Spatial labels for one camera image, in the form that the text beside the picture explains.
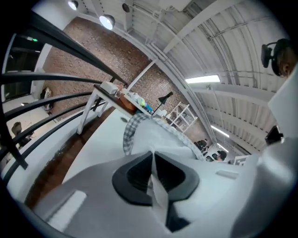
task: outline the black desk lamp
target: black desk lamp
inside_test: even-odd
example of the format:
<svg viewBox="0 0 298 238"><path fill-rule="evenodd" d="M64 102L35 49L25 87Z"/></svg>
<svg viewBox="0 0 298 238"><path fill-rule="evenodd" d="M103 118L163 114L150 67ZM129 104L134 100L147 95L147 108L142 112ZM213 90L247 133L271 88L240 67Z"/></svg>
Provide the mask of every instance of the black desk lamp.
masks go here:
<svg viewBox="0 0 298 238"><path fill-rule="evenodd" d="M173 95L173 92L169 92L167 95L163 96L163 97L160 97L158 98L158 100L161 102L160 105L158 106L158 108L162 105L162 104L165 104L167 99Z"/></svg>

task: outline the desk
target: desk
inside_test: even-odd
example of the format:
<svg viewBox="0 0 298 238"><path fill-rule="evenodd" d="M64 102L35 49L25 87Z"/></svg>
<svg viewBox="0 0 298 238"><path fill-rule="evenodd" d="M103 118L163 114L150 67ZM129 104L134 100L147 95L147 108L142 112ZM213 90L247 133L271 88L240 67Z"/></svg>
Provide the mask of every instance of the desk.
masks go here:
<svg viewBox="0 0 298 238"><path fill-rule="evenodd" d="M83 112L83 115L81 117L81 121L78 125L77 133L80 135L82 133L83 127L85 125L86 118L88 116L88 113L94 104L95 100L97 97L102 98L106 103L103 105L101 111L98 113L98 117L101 117L102 113L104 112L105 108L107 107L108 104L112 105L114 108L122 112L124 115L128 116L131 118L135 112L128 109L119 98L114 97L112 94L108 94L105 90L103 90L99 85L94 85L94 90L92 94L89 97L89 100L87 102L87 105L85 107L85 110ZM134 102L128 95L124 96L128 101L130 101L133 105L135 105L141 112L149 115L147 111L145 111L140 105L138 105L136 102Z"/></svg>

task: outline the brick wall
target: brick wall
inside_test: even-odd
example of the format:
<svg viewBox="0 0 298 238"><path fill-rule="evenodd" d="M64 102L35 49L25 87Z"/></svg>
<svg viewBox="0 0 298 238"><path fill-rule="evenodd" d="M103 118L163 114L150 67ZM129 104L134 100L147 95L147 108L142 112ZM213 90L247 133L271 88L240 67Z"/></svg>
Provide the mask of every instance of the brick wall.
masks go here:
<svg viewBox="0 0 298 238"><path fill-rule="evenodd" d="M128 83L132 82L150 63L147 56L134 45L91 21L76 18L64 29L64 32L88 49ZM51 49L43 68L47 73L64 73L98 81L109 81L111 79L111 76L89 63L54 47ZM93 90L92 84L80 82L46 81L46 85L53 91L53 96ZM132 91L142 96L153 109L156 109L159 105L158 97L165 96L171 91L174 95L167 100L161 109L170 112L180 101L187 104L186 98L156 65L153 65L142 76L134 85ZM88 96L56 102L53 113L87 100ZM186 135L193 141L207 137L200 121L192 125Z"/></svg>

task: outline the wooden floor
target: wooden floor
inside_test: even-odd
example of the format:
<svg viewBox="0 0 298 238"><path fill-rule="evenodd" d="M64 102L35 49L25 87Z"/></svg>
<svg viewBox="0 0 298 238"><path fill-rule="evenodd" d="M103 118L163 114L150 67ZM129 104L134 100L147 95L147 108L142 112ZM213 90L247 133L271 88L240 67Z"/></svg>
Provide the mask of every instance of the wooden floor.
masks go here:
<svg viewBox="0 0 298 238"><path fill-rule="evenodd" d="M84 126L81 135L75 134L72 136L64 147L57 152L55 157L46 165L43 171L39 174L33 184L25 204L29 208L34 206L52 189L62 184L62 181L69 170L72 162L86 144L91 135L104 122L104 120L113 112L114 108L105 111L100 118L94 120Z"/></svg>

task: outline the shelving unit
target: shelving unit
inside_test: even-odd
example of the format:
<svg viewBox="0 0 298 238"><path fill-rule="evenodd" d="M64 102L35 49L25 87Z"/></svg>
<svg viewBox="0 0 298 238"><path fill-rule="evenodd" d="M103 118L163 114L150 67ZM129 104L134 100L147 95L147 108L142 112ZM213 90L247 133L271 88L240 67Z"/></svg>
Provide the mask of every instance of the shelving unit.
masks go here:
<svg viewBox="0 0 298 238"><path fill-rule="evenodd" d="M169 120L170 126L178 128L182 133L185 133L187 129L195 122L195 117L190 111L189 104L185 105L179 102L178 105L166 116Z"/></svg>

